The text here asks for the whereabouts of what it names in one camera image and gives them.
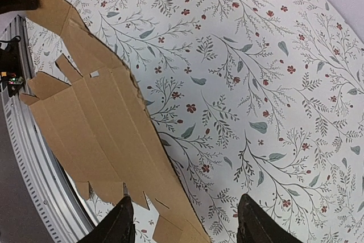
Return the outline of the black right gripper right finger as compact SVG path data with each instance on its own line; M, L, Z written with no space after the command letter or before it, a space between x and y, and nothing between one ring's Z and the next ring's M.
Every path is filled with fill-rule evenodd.
M237 243L301 243L280 227L247 193L238 204Z

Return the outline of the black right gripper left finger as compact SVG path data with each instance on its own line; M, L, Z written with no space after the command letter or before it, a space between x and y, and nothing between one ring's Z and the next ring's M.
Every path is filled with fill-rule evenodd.
M106 217L78 243L134 243L135 224L132 199L126 183L123 198Z

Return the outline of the brown cardboard box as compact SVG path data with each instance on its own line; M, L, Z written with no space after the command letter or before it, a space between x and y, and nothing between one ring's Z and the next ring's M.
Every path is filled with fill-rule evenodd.
M39 0L29 20L62 38L70 58L57 59L61 81L38 72L28 81L30 107L48 146L87 198L93 189L117 203L127 186L132 199L160 216L157 242L208 242L153 126L126 64L97 39L66 0Z

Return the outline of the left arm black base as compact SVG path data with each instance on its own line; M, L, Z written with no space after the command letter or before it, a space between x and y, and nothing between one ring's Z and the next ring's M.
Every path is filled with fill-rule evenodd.
M5 49L1 48L1 84L7 87L9 97L18 94L25 84L19 52L20 41L19 35L11 40L1 40L1 44L7 44Z

